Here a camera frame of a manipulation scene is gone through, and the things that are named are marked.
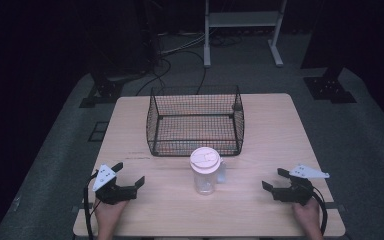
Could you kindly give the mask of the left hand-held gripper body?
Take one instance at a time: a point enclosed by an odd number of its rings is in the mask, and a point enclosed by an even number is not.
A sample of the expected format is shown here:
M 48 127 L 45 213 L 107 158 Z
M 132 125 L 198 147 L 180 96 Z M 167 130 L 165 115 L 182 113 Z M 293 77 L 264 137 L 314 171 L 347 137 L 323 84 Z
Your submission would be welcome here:
M 97 172 L 94 174 L 96 180 L 93 184 L 92 190 L 96 198 L 103 203 L 114 205 L 118 202 L 128 201 L 137 198 L 136 193 L 128 191 L 129 186 L 118 186 L 117 173 L 111 170 L 106 164 L 102 164 Z

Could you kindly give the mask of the clear cup with white lid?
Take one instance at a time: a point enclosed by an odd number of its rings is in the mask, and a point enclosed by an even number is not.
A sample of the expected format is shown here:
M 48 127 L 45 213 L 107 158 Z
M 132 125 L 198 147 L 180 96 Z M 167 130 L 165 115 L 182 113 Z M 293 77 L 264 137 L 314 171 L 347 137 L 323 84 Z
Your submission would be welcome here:
M 215 149 L 197 148 L 189 160 L 197 193 L 210 195 L 215 192 L 218 184 L 226 181 L 226 164 Z

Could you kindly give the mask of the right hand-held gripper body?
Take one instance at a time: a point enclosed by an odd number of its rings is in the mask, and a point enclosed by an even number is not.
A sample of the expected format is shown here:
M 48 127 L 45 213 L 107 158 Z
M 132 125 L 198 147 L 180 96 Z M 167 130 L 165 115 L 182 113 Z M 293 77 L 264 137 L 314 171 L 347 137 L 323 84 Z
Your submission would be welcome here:
M 315 187 L 311 179 L 327 179 L 329 173 L 312 167 L 298 164 L 292 170 L 288 170 L 291 177 L 290 186 L 287 188 L 274 188 L 273 198 L 281 202 L 294 202 L 305 205 L 310 198 L 316 198 Z

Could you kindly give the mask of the white metal stand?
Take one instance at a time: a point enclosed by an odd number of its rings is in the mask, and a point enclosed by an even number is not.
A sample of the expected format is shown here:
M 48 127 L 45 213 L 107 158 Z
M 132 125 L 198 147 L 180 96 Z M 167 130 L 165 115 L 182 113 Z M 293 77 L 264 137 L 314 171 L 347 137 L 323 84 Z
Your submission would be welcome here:
M 211 66 L 210 30 L 215 28 L 237 28 L 237 27 L 273 27 L 274 33 L 267 40 L 270 52 L 277 67 L 284 65 L 277 48 L 286 5 L 288 0 L 281 0 L 277 11 L 257 12 L 211 12 L 210 0 L 205 0 L 204 14 L 204 47 L 203 65 Z

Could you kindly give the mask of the black stand base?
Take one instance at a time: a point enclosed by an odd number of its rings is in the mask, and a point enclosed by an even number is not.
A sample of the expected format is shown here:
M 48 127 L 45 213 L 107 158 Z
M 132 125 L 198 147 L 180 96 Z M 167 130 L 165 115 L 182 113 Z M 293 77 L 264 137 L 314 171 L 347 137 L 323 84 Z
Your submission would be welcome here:
M 322 76 L 304 77 L 315 100 L 329 100 L 333 104 L 355 103 L 353 95 L 339 82 L 342 67 L 328 67 Z
M 123 83 L 111 81 L 106 77 L 93 76 L 93 86 L 89 94 L 82 99 L 80 108 L 93 108 L 97 104 L 115 103 L 121 96 Z

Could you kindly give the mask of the person's right hand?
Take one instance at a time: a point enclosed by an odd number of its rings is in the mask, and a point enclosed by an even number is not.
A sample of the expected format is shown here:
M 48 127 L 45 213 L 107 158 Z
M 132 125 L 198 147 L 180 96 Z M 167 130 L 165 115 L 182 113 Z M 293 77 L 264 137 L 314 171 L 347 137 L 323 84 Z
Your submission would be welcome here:
M 324 240 L 319 226 L 319 204 L 314 198 L 305 205 L 293 203 L 292 211 L 308 240 Z

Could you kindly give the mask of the person's left hand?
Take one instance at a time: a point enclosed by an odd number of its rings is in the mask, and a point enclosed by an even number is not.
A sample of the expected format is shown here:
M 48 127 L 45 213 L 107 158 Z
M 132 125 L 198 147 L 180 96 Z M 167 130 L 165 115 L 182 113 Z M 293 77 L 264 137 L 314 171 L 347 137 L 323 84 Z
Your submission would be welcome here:
M 95 217 L 98 225 L 97 240 L 112 240 L 118 226 L 120 217 L 128 205 L 128 201 L 118 202 L 114 205 L 96 200 L 94 204 Z

